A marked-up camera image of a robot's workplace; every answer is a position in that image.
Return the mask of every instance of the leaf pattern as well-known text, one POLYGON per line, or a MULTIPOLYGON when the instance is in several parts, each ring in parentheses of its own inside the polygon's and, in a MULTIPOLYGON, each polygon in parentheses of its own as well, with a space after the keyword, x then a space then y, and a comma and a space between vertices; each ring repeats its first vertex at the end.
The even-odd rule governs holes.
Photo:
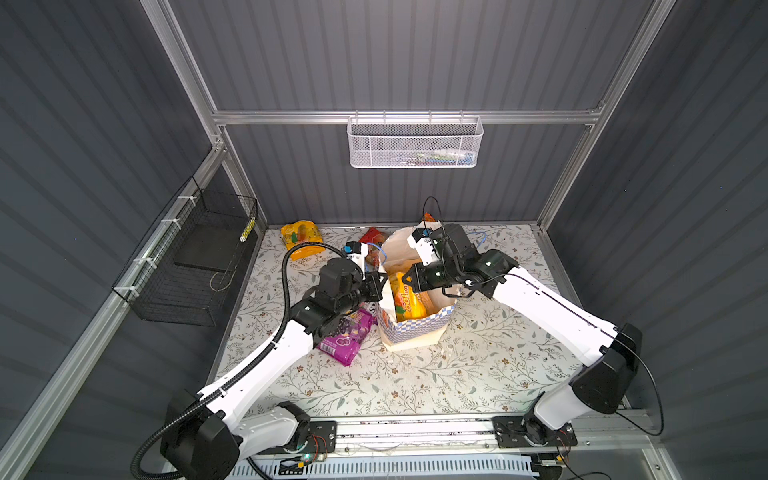
MULTIPOLYGON (((530 227, 465 230, 485 231, 488 238, 481 252, 496 248, 507 253, 556 290, 530 227)), ((320 231, 326 243, 342 246, 359 239, 366 229, 320 231)), ((280 263, 285 252, 280 232, 267 231, 218 368, 219 377, 280 324, 280 263)), ((292 302, 317 282, 320 267, 332 257, 322 252, 289 263, 292 302)), ((437 345, 390 353, 374 327, 351 366, 314 350, 285 371, 250 412, 265 412, 283 400, 295 402, 311 416, 524 411, 541 390, 567 379, 578 367, 567 349, 539 330, 520 313, 477 294, 459 300, 437 345)))

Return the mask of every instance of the yellow snack bag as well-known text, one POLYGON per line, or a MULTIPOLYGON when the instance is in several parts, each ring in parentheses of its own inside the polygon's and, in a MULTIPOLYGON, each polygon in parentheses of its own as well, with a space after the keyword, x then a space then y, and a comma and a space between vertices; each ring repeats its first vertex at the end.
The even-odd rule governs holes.
POLYGON ((398 322, 421 319, 435 313, 435 306, 426 293, 416 293, 402 281, 403 272, 389 276, 392 294, 395 297, 395 315, 398 322))
MULTIPOLYGON (((323 237, 320 235, 320 230, 317 229, 317 225, 314 222, 308 220, 301 220, 296 223, 291 223, 280 229, 280 234, 283 235, 283 241, 286 243, 288 250, 292 249, 299 243, 305 242, 322 242, 323 237)), ((291 260, 298 260, 299 258, 308 257, 316 253, 320 253, 325 250, 322 247, 304 247, 291 253, 291 260)))

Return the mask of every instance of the red snack bag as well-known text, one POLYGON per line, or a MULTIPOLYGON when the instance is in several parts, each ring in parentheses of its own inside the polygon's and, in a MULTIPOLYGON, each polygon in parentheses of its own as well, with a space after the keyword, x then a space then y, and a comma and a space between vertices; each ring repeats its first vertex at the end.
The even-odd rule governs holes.
MULTIPOLYGON (((389 237, 389 233, 384 233, 379 229, 370 227, 365 235, 360 238, 360 243, 375 243, 379 247, 382 246, 384 240, 389 237)), ((368 263, 373 269, 379 268, 379 251, 375 247, 368 245, 368 256, 366 257, 366 263, 368 263)))

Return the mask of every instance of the black mounting plate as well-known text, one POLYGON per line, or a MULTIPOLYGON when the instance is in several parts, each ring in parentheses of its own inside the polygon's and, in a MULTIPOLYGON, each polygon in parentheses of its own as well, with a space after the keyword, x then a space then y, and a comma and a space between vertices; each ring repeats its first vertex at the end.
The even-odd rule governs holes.
POLYGON ((298 452, 286 452, 283 447, 274 447, 272 449, 262 450, 261 452, 257 453, 257 455, 275 455, 281 453, 299 454, 306 452, 314 453, 315 441, 312 439, 312 435, 316 437, 322 437, 326 440, 328 449, 326 451, 326 446, 322 442, 319 442, 320 453, 332 453, 334 450, 336 450, 336 422, 310 422, 310 432, 306 436, 306 444, 304 445, 303 449, 299 450, 298 452))
MULTIPOLYGON (((496 434, 496 442, 500 449, 523 449, 527 447, 545 446, 562 447, 563 444, 558 440, 549 442, 547 445, 532 445, 521 430, 523 415, 504 415, 493 417, 493 431, 496 434)), ((566 423, 561 429, 566 436, 563 443, 567 447, 573 447, 578 444, 573 425, 566 423)))

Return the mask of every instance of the white mesh basket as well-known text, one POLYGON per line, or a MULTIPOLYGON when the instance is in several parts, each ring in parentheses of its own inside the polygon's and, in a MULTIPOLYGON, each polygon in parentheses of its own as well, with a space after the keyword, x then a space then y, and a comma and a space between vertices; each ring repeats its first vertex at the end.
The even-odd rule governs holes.
POLYGON ((482 140, 480 117, 383 114, 350 117, 354 168, 471 168, 482 140))

